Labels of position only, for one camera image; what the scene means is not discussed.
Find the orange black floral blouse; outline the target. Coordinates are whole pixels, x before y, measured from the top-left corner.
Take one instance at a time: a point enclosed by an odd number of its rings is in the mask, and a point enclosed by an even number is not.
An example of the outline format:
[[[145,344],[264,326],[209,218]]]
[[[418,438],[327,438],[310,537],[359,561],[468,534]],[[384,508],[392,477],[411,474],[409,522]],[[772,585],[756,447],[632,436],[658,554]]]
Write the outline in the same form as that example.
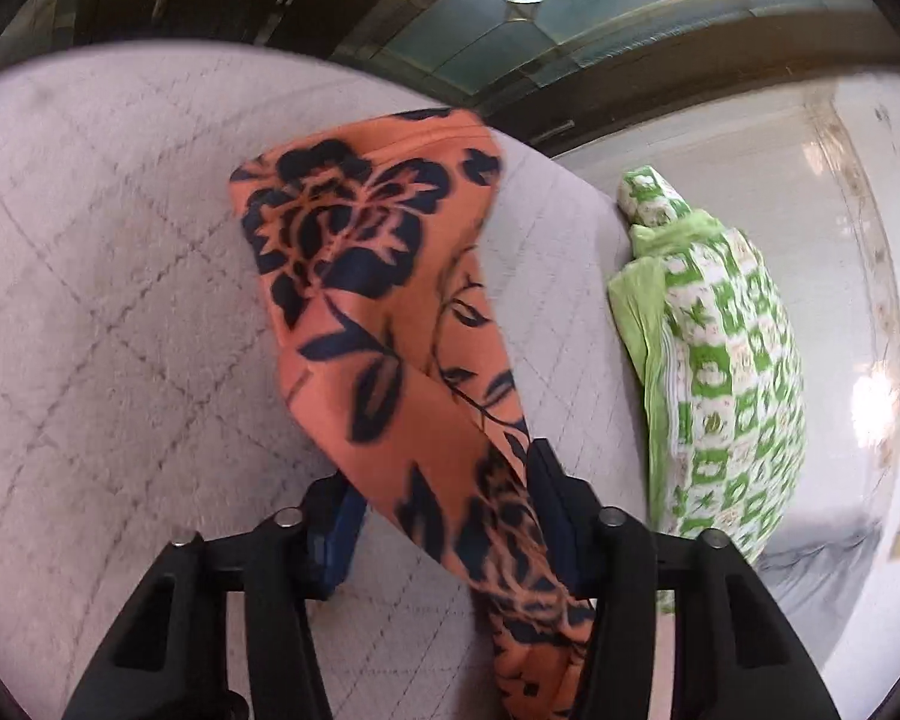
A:
[[[592,606],[551,566],[530,433],[479,265],[502,154],[429,107],[276,146],[232,172],[297,424],[380,515],[486,603],[515,718],[571,713]]]

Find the grey pillow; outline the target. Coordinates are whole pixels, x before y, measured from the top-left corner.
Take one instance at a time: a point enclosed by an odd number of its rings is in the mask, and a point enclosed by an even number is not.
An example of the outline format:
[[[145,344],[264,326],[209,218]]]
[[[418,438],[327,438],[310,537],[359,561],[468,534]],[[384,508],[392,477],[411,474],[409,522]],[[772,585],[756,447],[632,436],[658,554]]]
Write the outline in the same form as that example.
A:
[[[759,578],[818,668],[841,640],[880,539],[878,520],[808,523],[774,536],[756,559]]]

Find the green white checkered pillow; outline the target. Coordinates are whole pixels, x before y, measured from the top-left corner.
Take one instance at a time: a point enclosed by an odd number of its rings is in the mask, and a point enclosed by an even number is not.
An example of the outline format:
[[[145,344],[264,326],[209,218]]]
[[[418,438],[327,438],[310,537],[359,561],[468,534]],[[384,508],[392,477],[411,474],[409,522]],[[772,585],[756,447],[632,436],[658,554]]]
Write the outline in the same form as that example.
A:
[[[647,421],[647,512],[660,532],[726,533],[756,559],[806,458],[802,355],[758,247],[655,167],[617,189],[632,259],[608,283]]]

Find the dark wooden glass door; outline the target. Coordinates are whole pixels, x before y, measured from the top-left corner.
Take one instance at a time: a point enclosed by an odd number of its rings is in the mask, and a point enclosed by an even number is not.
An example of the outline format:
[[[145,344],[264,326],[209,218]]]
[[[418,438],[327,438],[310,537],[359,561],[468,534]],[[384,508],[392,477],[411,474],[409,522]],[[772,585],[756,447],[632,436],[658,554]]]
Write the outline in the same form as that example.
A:
[[[549,153],[667,110],[900,71],[873,0],[63,0],[81,44],[214,39],[310,55],[477,110]]]

